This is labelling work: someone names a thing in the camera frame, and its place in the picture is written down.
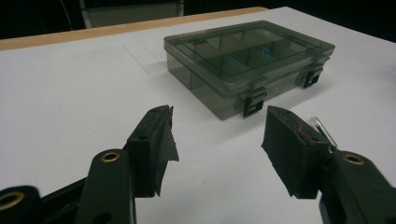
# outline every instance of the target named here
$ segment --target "white table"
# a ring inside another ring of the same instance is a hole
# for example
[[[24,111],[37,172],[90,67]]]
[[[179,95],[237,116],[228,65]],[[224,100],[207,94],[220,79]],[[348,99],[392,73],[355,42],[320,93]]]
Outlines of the white table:
[[[282,7],[0,51],[0,189],[44,196],[71,184],[149,109],[173,105],[180,162],[168,164],[161,198],[137,199],[138,223],[321,223],[318,200],[290,198],[261,148],[266,109],[221,121],[166,68],[165,36],[257,20],[335,45],[316,85],[264,106],[319,117],[396,186],[396,45]]]

